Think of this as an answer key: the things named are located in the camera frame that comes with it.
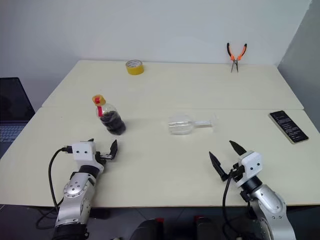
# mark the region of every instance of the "bottle label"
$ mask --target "bottle label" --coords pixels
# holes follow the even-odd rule
[[[102,116],[103,116],[103,114],[102,114],[102,107],[101,107],[101,106],[97,106],[97,108],[98,108],[98,116],[99,116],[99,117],[102,117]]]

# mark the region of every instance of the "orange pliers handle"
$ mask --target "orange pliers handle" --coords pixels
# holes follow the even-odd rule
[[[246,52],[246,50],[247,50],[247,44],[245,44],[245,45],[243,46],[243,50],[242,50],[241,54],[240,54],[237,58],[235,58],[235,56],[232,54],[232,52],[231,52],[231,50],[230,50],[230,44],[229,44],[229,42],[226,44],[226,50],[228,51],[228,54],[229,54],[230,59],[231,59],[232,61],[235,61],[235,60],[239,61],[239,60],[241,60],[242,56],[245,54],[245,52]]]

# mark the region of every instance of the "smartphone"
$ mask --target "smartphone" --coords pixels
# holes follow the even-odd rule
[[[306,141],[309,137],[295,124],[285,111],[275,111],[269,114],[272,121],[292,144]]]

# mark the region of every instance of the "plastic measuring spoon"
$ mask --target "plastic measuring spoon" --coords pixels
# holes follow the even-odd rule
[[[207,121],[193,121],[188,115],[180,114],[174,115],[168,121],[169,131],[173,135],[187,135],[193,131],[194,128],[212,127],[212,122]]]

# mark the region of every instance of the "laptop keyboard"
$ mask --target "laptop keyboard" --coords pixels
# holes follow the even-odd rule
[[[25,126],[0,126],[0,143],[12,143]]]

